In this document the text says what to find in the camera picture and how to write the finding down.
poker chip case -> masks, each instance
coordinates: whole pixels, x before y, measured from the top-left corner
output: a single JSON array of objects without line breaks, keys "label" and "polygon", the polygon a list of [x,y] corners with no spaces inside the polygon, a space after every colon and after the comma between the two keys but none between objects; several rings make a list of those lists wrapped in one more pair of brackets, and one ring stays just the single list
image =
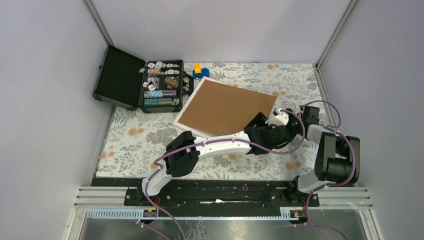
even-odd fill
[{"label": "poker chip case", "polygon": [[179,112],[194,90],[182,60],[144,61],[108,46],[94,87],[96,100],[145,113]]}]

white wall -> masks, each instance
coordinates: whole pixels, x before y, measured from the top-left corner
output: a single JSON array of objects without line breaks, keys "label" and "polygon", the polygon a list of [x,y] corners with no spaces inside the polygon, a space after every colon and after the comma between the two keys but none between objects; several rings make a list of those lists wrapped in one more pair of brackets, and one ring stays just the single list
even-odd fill
[{"label": "white wall", "polygon": [[0,0],[0,239],[62,238],[110,110],[105,48],[81,0]]},{"label": "white wall", "polygon": [[359,1],[322,67],[385,240],[422,239],[424,1]]},{"label": "white wall", "polygon": [[118,48],[208,63],[315,63],[348,2],[93,0]]}]

floral tablecloth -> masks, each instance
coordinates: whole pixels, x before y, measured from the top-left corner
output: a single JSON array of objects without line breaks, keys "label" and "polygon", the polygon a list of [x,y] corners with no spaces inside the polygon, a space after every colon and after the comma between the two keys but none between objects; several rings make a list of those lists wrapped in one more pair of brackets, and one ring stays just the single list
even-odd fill
[{"label": "floral tablecloth", "polygon": [[[299,105],[321,100],[313,66],[310,63],[202,63],[210,77],[235,87],[277,96],[276,107],[299,112]],[[185,63],[187,73],[193,63]],[[319,118],[327,122],[322,104]],[[117,107],[104,149],[99,156],[97,177],[147,177],[156,169],[153,161],[182,129],[172,125],[177,113],[143,113]],[[286,152],[300,142],[295,138],[281,149]],[[186,179],[291,180],[313,169],[318,146],[305,141],[289,155],[229,154],[201,160]]]}]

wire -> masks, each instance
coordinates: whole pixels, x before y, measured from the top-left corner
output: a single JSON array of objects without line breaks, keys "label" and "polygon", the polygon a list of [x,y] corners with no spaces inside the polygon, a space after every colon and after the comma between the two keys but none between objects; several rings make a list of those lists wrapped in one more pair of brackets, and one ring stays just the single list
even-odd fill
[{"label": "wire", "polygon": [[164,239],[166,240],[171,240],[169,237],[167,237],[165,234],[163,234],[161,231],[157,230],[156,228],[149,226],[148,224],[144,224],[143,222],[141,223],[141,227],[147,227],[148,229],[155,231],[157,234],[161,235]]},{"label": "wire", "polygon": [[262,149],[262,150],[265,150],[265,151],[267,151],[267,152],[270,152],[270,153],[273,153],[273,154],[279,154],[279,155],[285,155],[285,154],[291,154],[291,153],[293,153],[294,151],[296,151],[297,149],[299,149],[301,146],[302,146],[302,144],[303,144],[303,142],[304,142],[304,140],[305,140],[305,125],[303,124],[303,122],[302,122],[302,119],[297,115],[297,114],[295,114],[294,112],[292,112],[292,111],[289,111],[289,110],[284,110],[284,109],[281,109],[281,112],[285,112],[285,113],[288,113],[288,114],[291,114],[291,115],[293,115],[294,117],[296,117],[296,119],[299,121],[299,123],[300,123],[300,125],[301,125],[301,127],[302,127],[302,139],[300,140],[300,142],[299,142],[299,144],[294,148],[294,149],[292,149],[292,150],[290,150],[290,151],[286,151],[286,152],[282,152],[282,151],[274,151],[274,150],[272,150],[272,149],[268,149],[268,148],[266,148],[266,147],[263,147],[263,146],[261,146],[261,145],[259,145],[259,144],[257,144],[257,143],[254,143],[254,142],[251,142],[251,141],[248,141],[248,140],[244,140],[244,139],[240,139],[240,138],[235,138],[235,139],[233,139],[233,138],[227,138],[227,139],[216,139],[216,140],[210,140],[210,141],[206,141],[206,142],[200,142],[200,143],[195,143],[195,144],[190,144],[190,145],[187,145],[187,146],[183,146],[183,147],[180,147],[180,148],[178,148],[178,149],[175,149],[175,150],[173,150],[173,151],[170,151],[170,152],[168,152],[168,153],[165,153],[164,155],[162,155],[161,157],[159,157],[158,159],[156,159],[154,162],[153,162],[153,164],[155,164],[155,165],[157,165],[157,166],[159,166],[160,167],[160,169],[157,169],[152,175],[150,175],[150,177],[147,179],[147,182],[146,182],[146,185],[145,185],[145,188],[144,188],[144,195],[146,196],[146,198],[147,198],[147,200],[150,202],[150,204],[152,204],[153,206],[155,206],[157,209],[159,209],[159,210],[161,210],[162,212],[164,212],[166,215],[168,215],[174,222],[175,222],[175,224],[177,225],[177,227],[178,227],[178,229],[179,229],[179,231],[181,232],[181,234],[182,234],[182,238],[183,238],[183,240],[186,240],[186,235],[184,234],[184,230],[183,230],[183,228],[181,227],[181,225],[178,223],[178,221],[175,219],[175,217],[172,215],[172,214],[170,214],[168,211],[166,211],[165,209],[163,209],[162,207],[160,207],[160,206],[158,206],[157,204],[155,204],[153,201],[152,201],[152,199],[149,197],[149,194],[148,194],[148,186],[149,186],[149,182],[160,172],[160,171],[162,171],[162,169],[164,168],[164,166],[162,165],[162,164],[160,164],[159,163],[159,161],[160,160],[163,160],[164,158],[167,158],[167,157],[169,157],[169,156],[171,156],[171,155],[173,155],[173,154],[175,154],[175,153],[178,153],[178,152],[181,152],[181,151],[184,151],[184,150],[186,150],[186,149],[190,149],[190,148],[195,148],[195,147],[197,147],[197,146],[203,146],[203,145],[207,145],[207,144],[213,144],[213,143],[221,143],[221,142],[243,142],[243,143],[247,143],[247,144],[250,144],[250,145],[253,145],[253,146],[255,146],[255,147],[257,147],[257,148],[260,148],[260,149]]},{"label": "wire", "polygon": [[[350,149],[350,152],[351,152],[351,154],[352,154],[352,165],[353,165],[353,167],[352,167],[352,172],[350,173],[350,175],[349,175],[349,178],[348,179],[346,179],[345,181],[343,181],[343,182],[341,182],[341,183],[335,183],[335,184],[329,184],[329,185],[322,185],[322,186],[320,186],[320,187],[317,187],[317,188],[315,188],[314,190],[312,190],[311,191],[311,193],[309,194],[309,196],[308,196],[308,198],[307,198],[307,200],[306,200],[306,214],[309,216],[309,202],[310,202],[310,200],[311,200],[311,196],[314,194],[314,192],[317,192],[317,191],[319,191],[319,190],[322,190],[322,189],[324,189],[324,188],[327,188],[327,187],[331,187],[331,186],[334,186],[334,187],[336,187],[336,186],[342,186],[342,185],[344,185],[344,184],[346,184],[346,183],[348,183],[351,179],[352,179],[352,177],[353,177],[353,175],[355,174],[355,166],[356,166],[356,159],[355,159],[355,152],[353,151],[353,147],[352,147],[352,145],[351,145],[351,143],[349,142],[349,140],[347,139],[347,137],[345,136],[345,135],[343,135],[341,132],[339,132],[339,131],[336,131],[335,129],[333,129],[333,128],[339,128],[340,127],[340,113],[339,113],[339,110],[332,104],[332,103],[330,103],[330,102],[327,102],[327,101],[323,101],[323,100],[316,100],[316,101],[311,101],[311,102],[308,102],[308,103],[306,103],[305,105],[303,105],[303,106],[307,106],[307,105],[310,105],[310,104],[313,104],[313,103],[316,103],[316,102],[324,102],[324,103],[327,103],[327,104],[329,104],[329,105],[331,105],[335,110],[336,110],[336,112],[337,112],[337,116],[338,116],[338,120],[339,120],[339,123],[338,123],[338,125],[336,125],[336,126],[332,126],[332,125],[328,125],[328,126],[326,126],[325,127],[325,129],[327,129],[327,130],[329,130],[329,131],[335,131],[335,134],[337,134],[337,135],[340,135],[342,138],[344,138],[344,140],[346,141],[346,143],[347,143],[347,145],[348,145],[348,147],[349,147],[349,149]],[[154,162],[153,162],[153,164],[155,164],[155,165],[157,165],[157,166],[159,166],[160,167],[160,169],[157,169],[152,175],[150,175],[150,177],[147,179],[147,182],[146,182],[146,185],[145,185],[145,189],[144,189],[144,192],[145,192],[145,196],[146,196],[146,198],[147,198],[147,200],[150,202],[150,204],[152,204],[153,206],[156,206],[156,208],[157,209],[159,209],[159,210],[161,210],[162,212],[164,212],[165,214],[167,214],[174,222],[175,222],[175,224],[177,225],[177,227],[178,227],[178,229],[179,229],[179,231],[181,232],[181,234],[182,234],[182,238],[183,238],[183,240],[186,240],[186,235],[185,235],[185,233],[184,233],[184,230],[183,230],[183,228],[181,227],[181,225],[178,223],[178,221],[175,219],[175,217],[172,215],[172,214],[170,214],[168,211],[166,211],[165,209],[163,209],[162,207],[160,207],[160,206],[158,206],[157,204],[155,204],[153,201],[152,201],[152,199],[149,197],[149,194],[148,194],[148,186],[149,186],[149,182],[152,180],[152,178],[154,177],[154,176],[156,176],[160,171],[162,171],[163,170],[163,165],[162,164],[160,164],[159,163],[159,161],[160,160],[163,160],[164,158],[167,158],[167,157],[169,157],[169,156],[171,156],[171,155],[173,155],[173,154],[175,154],[175,153],[178,153],[178,152],[181,152],[181,151],[184,151],[184,150],[186,150],[186,149],[190,149],[190,148],[195,148],[195,147],[198,147],[198,146],[203,146],[203,145],[207,145],[207,144],[213,144],[213,143],[221,143],[221,142],[243,142],[243,143],[247,143],[247,144],[250,144],[250,145],[252,145],[252,146],[255,146],[255,147],[257,147],[257,148],[260,148],[260,149],[262,149],[262,150],[265,150],[265,151],[267,151],[267,152],[270,152],[270,153],[273,153],[273,154],[278,154],[278,155],[285,155],[285,154],[291,154],[291,153],[293,153],[293,152],[295,152],[297,149],[299,149],[301,146],[302,146],[302,144],[303,144],[303,142],[304,142],[304,140],[305,140],[305,125],[303,124],[303,122],[302,122],[302,119],[297,115],[297,114],[295,114],[294,112],[292,112],[292,111],[289,111],[289,110],[284,110],[284,109],[281,109],[281,112],[285,112],[285,113],[288,113],[288,114],[291,114],[291,115],[293,115],[294,117],[296,117],[296,119],[299,121],[299,123],[300,123],[300,125],[301,125],[301,128],[302,128],[302,138],[301,138],[301,140],[300,140],[300,143],[294,148],[294,149],[292,149],[292,150],[289,150],[289,151],[286,151],[286,152],[281,152],[281,151],[274,151],[274,150],[272,150],[272,149],[268,149],[268,148],[266,148],[266,147],[263,147],[263,146],[261,146],[261,145],[259,145],[259,144],[257,144],[257,143],[254,143],[254,142],[251,142],[251,141],[248,141],[248,140],[244,140],[244,139],[240,139],[240,138],[235,138],[235,139],[233,139],[233,138],[227,138],[227,139],[216,139],[216,140],[210,140],[210,141],[206,141],[206,142],[200,142],[200,143],[195,143],[195,144],[190,144],[190,145],[187,145],[187,146],[183,146],[183,147],[180,147],[180,148],[178,148],[178,149],[176,149],[176,150],[173,150],[173,151],[170,151],[170,152],[168,152],[168,153],[166,153],[166,154],[164,154],[164,155],[162,155],[161,157],[159,157],[158,159],[156,159]],[[344,239],[345,240],[347,240],[347,237],[341,232],[341,231],[339,231],[339,230],[337,230],[337,229],[335,229],[334,227],[332,227],[332,226],[329,226],[329,225],[325,225],[325,224],[319,224],[319,223],[313,223],[312,221],[311,221],[311,218],[309,217],[308,218],[308,221],[309,221],[309,225],[311,225],[315,230],[316,230],[316,232],[317,233],[319,233],[322,237],[324,237],[324,238],[326,238],[326,239],[328,239],[328,240],[331,240],[329,237],[327,237],[326,235],[324,235],[321,231],[319,231],[318,229],[317,229],[317,227],[316,226],[318,226],[318,227],[328,227],[328,228],[330,228],[330,229],[333,229],[333,230],[335,230],[336,232],[338,232],[338,233],[340,233],[343,237],[344,237]]]},{"label": "wire", "polygon": [[[327,129],[327,130],[329,130],[329,131],[334,131],[334,129],[332,129],[330,127],[324,127],[324,128]],[[323,185],[321,185],[321,186],[313,189],[309,193],[309,195],[307,196],[307,199],[306,199],[306,215],[308,216],[309,224],[315,229],[315,231],[319,235],[321,235],[323,238],[328,239],[328,240],[332,240],[332,239],[329,238],[328,236],[324,235],[320,230],[317,229],[317,227],[316,227],[316,226],[318,226],[317,223],[313,223],[312,222],[312,220],[310,218],[310,215],[309,215],[309,202],[311,201],[312,195],[315,192],[319,191],[319,190],[322,190],[322,189],[328,188],[328,187],[339,187],[339,186],[343,186],[343,185],[349,183],[352,180],[352,178],[354,177],[354,175],[355,175],[355,169],[356,169],[356,156],[355,156],[355,151],[354,151],[354,148],[353,148],[351,142],[348,140],[348,138],[343,133],[341,133],[339,131],[335,131],[334,133],[337,134],[337,135],[339,135],[339,136],[341,136],[344,139],[344,141],[346,142],[347,146],[349,147],[350,154],[352,155],[352,170],[351,170],[351,172],[349,174],[349,177],[346,178],[346,180],[344,180],[344,181],[342,181],[340,183],[323,184]],[[345,240],[348,240],[348,238],[345,235],[342,235],[342,236],[344,237]]]},{"label": "wire", "polygon": [[[330,226],[330,225],[327,225],[327,224],[321,224],[321,223],[314,223],[314,224],[315,224],[315,226],[318,226],[318,227],[329,228],[329,229],[339,233],[344,239],[348,239],[348,237],[342,231],[340,231],[339,229],[337,229],[333,226]],[[311,224],[310,223],[303,223],[303,224],[301,223],[301,224],[294,224],[294,225],[290,224],[290,225],[281,226],[281,228],[290,228],[290,227],[297,228],[297,227],[305,227],[305,226],[311,226]]]},{"label": "wire", "polygon": [[329,102],[329,101],[325,101],[325,100],[315,100],[315,101],[310,101],[310,102],[308,102],[308,103],[305,103],[305,104],[303,104],[303,105],[300,105],[300,108],[302,109],[304,106],[308,106],[308,105],[311,105],[311,104],[314,104],[314,103],[325,103],[325,104],[330,105],[330,106],[331,106],[331,107],[335,110],[335,112],[337,113],[338,124],[337,124],[336,126],[333,126],[333,125],[327,125],[327,127],[332,128],[332,131],[335,131],[335,129],[340,128],[340,124],[342,124],[342,119],[340,118],[340,112],[339,112],[339,110],[337,109],[337,107],[336,107],[336,106],[334,106],[331,102]]}]

blue toy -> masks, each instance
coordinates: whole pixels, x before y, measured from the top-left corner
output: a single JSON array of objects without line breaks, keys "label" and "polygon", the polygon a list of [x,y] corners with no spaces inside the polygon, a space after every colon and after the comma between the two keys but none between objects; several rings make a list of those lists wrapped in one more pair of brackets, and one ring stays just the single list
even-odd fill
[{"label": "blue toy", "polygon": [[194,64],[193,78],[197,80],[203,77],[210,77],[209,69],[207,69],[206,67],[201,69],[200,63]]}]

